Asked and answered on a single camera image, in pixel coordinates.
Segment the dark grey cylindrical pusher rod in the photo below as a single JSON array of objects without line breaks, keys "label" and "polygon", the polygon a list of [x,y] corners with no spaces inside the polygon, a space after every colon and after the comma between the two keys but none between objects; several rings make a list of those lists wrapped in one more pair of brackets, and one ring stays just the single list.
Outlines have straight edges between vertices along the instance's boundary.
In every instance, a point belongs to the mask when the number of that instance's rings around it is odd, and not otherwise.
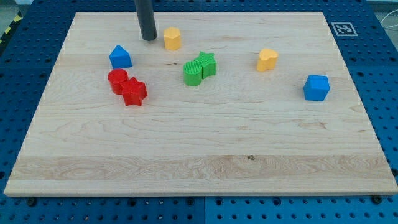
[{"label": "dark grey cylindrical pusher rod", "polygon": [[134,0],[141,36],[146,41],[157,38],[154,10],[151,0]]}]

